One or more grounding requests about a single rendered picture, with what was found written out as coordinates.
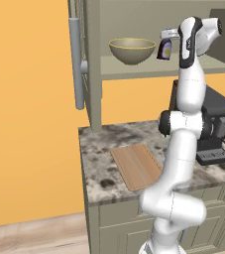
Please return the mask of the olive wall cabinet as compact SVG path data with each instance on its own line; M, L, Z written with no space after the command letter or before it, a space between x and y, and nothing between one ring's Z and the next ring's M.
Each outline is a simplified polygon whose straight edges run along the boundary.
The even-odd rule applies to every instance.
M84 96L91 129L101 130L101 82L108 79L176 75L178 46L171 61L150 57L125 65L111 54L109 42L118 38L144 38L158 42L161 30L176 28L188 16L225 20L225 0L79 0L82 55L88 62L83 77Z

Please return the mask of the dark purple condiment bottle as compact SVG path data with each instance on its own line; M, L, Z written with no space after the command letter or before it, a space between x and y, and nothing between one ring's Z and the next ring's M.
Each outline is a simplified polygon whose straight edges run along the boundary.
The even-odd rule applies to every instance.
M171 40L162 39L159 45L157 59L168 61L170 59L170 54L171 54Z

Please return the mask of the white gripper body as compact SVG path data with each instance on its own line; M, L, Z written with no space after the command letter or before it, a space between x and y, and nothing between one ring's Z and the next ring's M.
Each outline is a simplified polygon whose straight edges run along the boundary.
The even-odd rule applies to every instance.
M161 38L173 40L173 39L179 39L180 35L177 29L166 28L161 31Z

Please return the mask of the black coffee machine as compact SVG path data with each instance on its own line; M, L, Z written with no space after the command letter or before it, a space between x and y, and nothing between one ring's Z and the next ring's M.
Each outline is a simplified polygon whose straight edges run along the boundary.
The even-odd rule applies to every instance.
M225 97L206 86L203 105L188 113L178 108L178 80L172 85L167 133L170 134L167 166L192 168L193 159L201 166L225 163Z

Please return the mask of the olive base cabinet run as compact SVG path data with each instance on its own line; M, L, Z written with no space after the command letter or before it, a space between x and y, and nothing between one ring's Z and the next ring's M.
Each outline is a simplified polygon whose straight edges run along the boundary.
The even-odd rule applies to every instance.
M225 250L225 186L190 193L202 199L207 216L200 226L178 236L187 254ZM154 219L141 212L136 199L85 206L90 254L138 254L149 238Z

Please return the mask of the beige bowl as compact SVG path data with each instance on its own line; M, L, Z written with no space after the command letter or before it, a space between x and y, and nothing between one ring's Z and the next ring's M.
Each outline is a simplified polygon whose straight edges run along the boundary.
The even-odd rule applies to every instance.
M154 51L156 43L139 38L121 38L109 42L112 55L123 64L144 62Z

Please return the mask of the wooden cutting board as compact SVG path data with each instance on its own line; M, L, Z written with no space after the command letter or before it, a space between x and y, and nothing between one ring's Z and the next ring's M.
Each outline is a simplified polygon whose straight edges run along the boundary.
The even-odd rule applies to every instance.
M145 144L110 150L129 191L139 191L155 183L162 167Z

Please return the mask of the olive drawer front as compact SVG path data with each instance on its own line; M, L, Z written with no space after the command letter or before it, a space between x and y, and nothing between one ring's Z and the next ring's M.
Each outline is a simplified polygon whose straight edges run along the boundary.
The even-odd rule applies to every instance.
M136 199L105 204L99 207L99 225L101 227L140 221L147 218L150 218L150 216L142 213Z
M225 213L225 186L207 188L200 191L207 213Z

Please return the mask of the olive base cabinet door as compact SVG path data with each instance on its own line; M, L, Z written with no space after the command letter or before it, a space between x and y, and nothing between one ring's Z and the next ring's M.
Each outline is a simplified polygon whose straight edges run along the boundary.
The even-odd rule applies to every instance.
M204 222L185 231L186 254L214 254L225 249L225 205L208 207Z
M100 228L100 254L139 254L154 221L145 219Z

